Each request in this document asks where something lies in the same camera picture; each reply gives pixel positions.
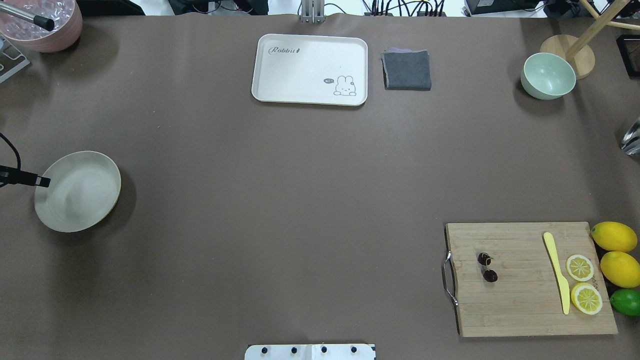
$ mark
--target black handle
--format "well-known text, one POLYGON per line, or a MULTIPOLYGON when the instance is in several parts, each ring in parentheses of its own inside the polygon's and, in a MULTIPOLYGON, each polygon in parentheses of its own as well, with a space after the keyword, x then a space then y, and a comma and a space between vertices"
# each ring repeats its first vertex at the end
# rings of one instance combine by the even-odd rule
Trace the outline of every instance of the black handle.
POLYGON ((51 31, 56 27, 56 24, 53 22, 53 20, 42 17, 40 15, 35 15, 33 17, 33 23, 47 31, 51 31))

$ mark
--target knife handle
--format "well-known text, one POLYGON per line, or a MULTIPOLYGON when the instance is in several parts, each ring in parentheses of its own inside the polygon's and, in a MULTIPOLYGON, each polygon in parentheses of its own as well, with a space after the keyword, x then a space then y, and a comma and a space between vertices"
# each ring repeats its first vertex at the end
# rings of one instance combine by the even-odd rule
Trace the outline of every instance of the knife handle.
POLYGON ((558 261, 558 251, 556 250, 556 241, 554 236, 551 235, 550 232, 546 232, 542 234, 542 238, 545 240, 545 246, 547 247, 547 251, 549 253, 549 257, 551 258, 551 265, 554 266, 554 271, 557 274, 561 274, 560 263, 558 261))

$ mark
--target wooden cutting board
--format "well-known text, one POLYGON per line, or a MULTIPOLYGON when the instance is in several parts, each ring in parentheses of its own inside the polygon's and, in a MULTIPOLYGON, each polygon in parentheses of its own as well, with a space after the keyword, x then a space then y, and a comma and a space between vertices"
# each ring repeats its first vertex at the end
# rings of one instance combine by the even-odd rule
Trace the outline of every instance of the wooden cutting board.
POLYGON ((463 337, 617 334, 609 296, 586 222, 447 224, 447 245, 463 337), (577 283, 566 271, 569 256, 582 254, 595 267, 589 281, 602 296, 602 310, 587 315, 573 304, 562 312, 556 276, 542 234, 549 231, 569 289, 577 283), (484 280, 477 256, 491 255, 498 281, 484 280))

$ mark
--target table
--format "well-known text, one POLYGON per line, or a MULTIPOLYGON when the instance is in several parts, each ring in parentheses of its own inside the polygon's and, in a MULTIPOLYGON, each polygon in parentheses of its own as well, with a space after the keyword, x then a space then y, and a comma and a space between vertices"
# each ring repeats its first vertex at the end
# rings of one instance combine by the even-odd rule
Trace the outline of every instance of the table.
POLYGON ((2 358, 242 359, 249 344, 323 341, 375 343, 378 359, 636 358, 638 322, 618 313, 616 336, 461 339, 440 275, 448 222, 640 229, 640 164, 618 147, 640 113, 621 30, 590 43, 594 73, 569 95, 519 85, 544 39, 590 24, 105 17, 69 51, 25 51, 32 66, 0 85, 23 168, 94 150, 123 183, 74 234, 39 222, 33 188, 2 189, 2 358), (256 101, 265 33, 364 39, 368 100, 256 101), (430 92, 384 89, 390 46, 429 50, 430 92))

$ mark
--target mint green bowl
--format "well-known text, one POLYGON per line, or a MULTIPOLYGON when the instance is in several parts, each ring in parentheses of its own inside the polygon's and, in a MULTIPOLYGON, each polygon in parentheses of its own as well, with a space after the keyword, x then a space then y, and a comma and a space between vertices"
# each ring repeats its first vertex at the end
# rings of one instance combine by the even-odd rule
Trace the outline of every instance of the mint green bowl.
POLYGON ((537 53, 524 62, 520 82, 529 95, 541 100, 552 100, 573 90, 575 72, 560 56, 537 53))

